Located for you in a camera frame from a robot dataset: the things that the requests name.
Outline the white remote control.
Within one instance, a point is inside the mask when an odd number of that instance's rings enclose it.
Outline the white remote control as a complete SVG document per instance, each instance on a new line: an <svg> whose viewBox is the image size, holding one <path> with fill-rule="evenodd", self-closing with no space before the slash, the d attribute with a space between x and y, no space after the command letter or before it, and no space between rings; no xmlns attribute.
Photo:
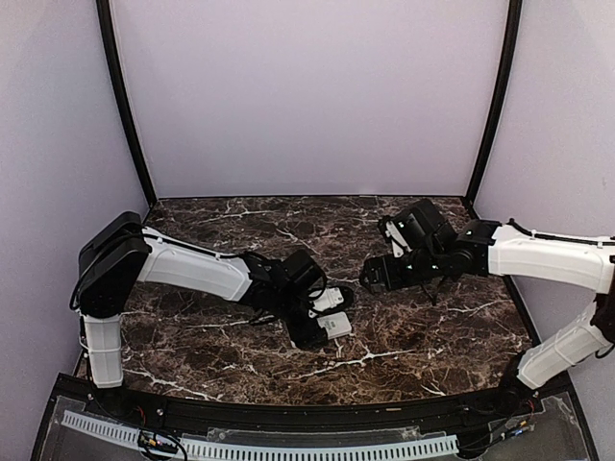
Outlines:
<svg viewBox="0 0 615 461"><path fill-rule="evenodd" d="M325 330L329 340L347 336L352 333L352 325L345 312L336 312L318 317L317 323L320 328Z"/></svg>

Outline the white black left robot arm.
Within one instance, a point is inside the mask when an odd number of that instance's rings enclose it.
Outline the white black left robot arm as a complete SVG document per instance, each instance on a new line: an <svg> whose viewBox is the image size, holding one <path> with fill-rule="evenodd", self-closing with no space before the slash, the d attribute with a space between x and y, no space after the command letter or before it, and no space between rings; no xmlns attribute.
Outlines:
<svg viewBox="0 0 615 461"><path fill-rule="evenodd" d="M269 314L285 323L300 349L328 340L319 320L342 310L346 301L304 250L285 259L250 251L223 254L145 227L134 212L120 214L81 249L69 302L82 318L97 400L115 419L135 412L135 396L121 386L120 323L138 281L204 292Z"/></svg>

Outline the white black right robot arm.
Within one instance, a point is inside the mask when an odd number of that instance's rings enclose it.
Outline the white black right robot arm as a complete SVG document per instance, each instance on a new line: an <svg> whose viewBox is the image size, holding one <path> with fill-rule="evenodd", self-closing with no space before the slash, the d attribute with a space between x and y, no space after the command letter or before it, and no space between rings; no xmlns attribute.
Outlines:
<svg viewBox="0 0 615 461"><path fill-rule="evenodd" d="M475 219L456 231L429 199L382 217L378 229L392 252L363 264L359 281L372 294L463 275L547 279L594 292L594 301L568 326L513 360L504 385L490 397L497 415L513 415L526 403L528 389L539 389L590 355L613 350L613 238L549 234L514 220Z"/></svg>

